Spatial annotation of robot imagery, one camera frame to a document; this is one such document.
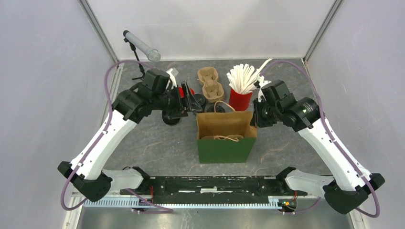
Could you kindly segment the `brown paper bag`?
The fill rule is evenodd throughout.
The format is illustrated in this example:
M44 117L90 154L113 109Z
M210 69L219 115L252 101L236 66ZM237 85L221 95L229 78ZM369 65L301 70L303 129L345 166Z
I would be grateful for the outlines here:
M223 103L231 111L217 112L216 106ZM228 103L217 101L213 105L213 112L198 113L196 121L198 126L197 139L212 135L242 135L244 138L257 138L257 128L250 125L252 111L236 111Z

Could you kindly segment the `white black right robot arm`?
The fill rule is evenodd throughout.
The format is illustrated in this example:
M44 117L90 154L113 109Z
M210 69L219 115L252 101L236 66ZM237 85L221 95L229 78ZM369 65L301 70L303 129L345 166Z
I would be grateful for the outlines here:
M257 81L251 125L265 128L277 123L292 128L317 152L331 172L321 176L287 167L276 176L276 189L282 195L303 191L318 196L338 213L358 210L384 183L379 173L371 173L359 163L333 132L320 106L311 98L296 100L282 80Z

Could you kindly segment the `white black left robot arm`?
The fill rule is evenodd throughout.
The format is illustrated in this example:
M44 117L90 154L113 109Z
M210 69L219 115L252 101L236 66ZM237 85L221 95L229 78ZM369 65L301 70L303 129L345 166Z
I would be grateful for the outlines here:
M186 82L177 85L170 70L148 70L141 82L118 94L88 145L72 161L61 162L58 171L92 202L126 188L147 193L150 181L141 169L105 170L104 165L124 137L155 110L162 112L168 125L178 123L189 112L203 112Z

